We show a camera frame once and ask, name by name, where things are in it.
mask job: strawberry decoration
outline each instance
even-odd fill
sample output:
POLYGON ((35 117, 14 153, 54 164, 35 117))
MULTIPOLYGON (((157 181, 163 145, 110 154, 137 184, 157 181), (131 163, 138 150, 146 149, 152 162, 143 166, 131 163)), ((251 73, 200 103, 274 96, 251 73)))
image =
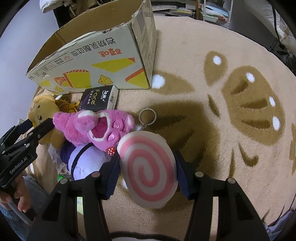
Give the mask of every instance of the strawberry decoration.
POLYGON ((114 153, 116 151, 116 147, 110 147, 106 150, 106 152, 110 155, 110 156, 113 156, 114 153))

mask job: black elastic band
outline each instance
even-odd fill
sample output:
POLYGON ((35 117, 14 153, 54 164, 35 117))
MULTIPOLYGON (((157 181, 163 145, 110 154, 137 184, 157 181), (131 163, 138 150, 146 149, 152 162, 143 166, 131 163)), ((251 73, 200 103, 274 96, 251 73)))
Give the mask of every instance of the black elastic band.
POLYGON ((276 31, 276 35, 278 37, 278 41, 279 41, 279 47, 284 50, 285 49, 285 45, 281 44, 281 41, 279 40, 279 33, 277 32, 277 29, 276 29, 276 10, 274 9, 273 6, 272 7, 272 13, 274 14, 274 30, 276 31))
POLYGON ((89 143, 87 144, 86 146, 84 146, 77 154, 77 156, 74 158, 73 160, 73 163, 72 163, 72 166, 71 166, 71 176, 73 177, 74 179, 74 169, 78 163, 78 160, 80 158, 80 156, 82 155, 83 152, 85 152, 88 148, 90 148, 91 146, 93 146, 94 144, 93 143, 89 143))

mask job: fuzzy tablecloth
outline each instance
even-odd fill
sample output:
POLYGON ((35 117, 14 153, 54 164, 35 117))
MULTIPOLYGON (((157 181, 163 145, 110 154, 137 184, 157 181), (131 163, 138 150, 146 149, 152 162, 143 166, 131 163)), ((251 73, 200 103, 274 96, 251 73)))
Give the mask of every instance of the fuzzy tablecloth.
MULTIPOLYGON (((149 90, 121 90, 117 109, 135 117, 154 109, 157 120, 147 130, 212 178, 235 178, 259 216, 275 221, 296 191, 295 76, 275 55, 231 30, 187 17, 156 16, 155 24, 154 74, 163 78, 149 90)), ((80 96, 73 94, 72 101, 80 96)), ((56 173, 46 146, 39 145, 34 170, 50 192, 56 173)), ((192 202, 177 191, 161 209, 141 208, 121 180, 103 202, 110 232, 184 239, 192 202)), ((213 239, 217 211, 214 200, 213 239)))

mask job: pink bear plush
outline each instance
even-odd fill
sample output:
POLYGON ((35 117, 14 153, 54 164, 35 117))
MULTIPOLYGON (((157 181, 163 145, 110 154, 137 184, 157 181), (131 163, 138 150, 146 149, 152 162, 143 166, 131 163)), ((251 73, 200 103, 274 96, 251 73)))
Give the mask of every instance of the pink bear plush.
POLYGON ((121 110, 81 110, 77 113, 57 112, 53 123, 75 146, 92 142, 100 150, 108 151, 131 131, 134 119, 121 110))

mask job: black tissue box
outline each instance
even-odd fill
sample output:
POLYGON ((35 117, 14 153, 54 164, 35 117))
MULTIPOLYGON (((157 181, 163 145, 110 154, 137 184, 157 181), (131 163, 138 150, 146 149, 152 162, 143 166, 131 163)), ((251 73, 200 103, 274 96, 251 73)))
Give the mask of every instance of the black tissue box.
POLYGON ((114 110, 117 96, 118 89, 114 85, 86 89, 77 110, 114 110))

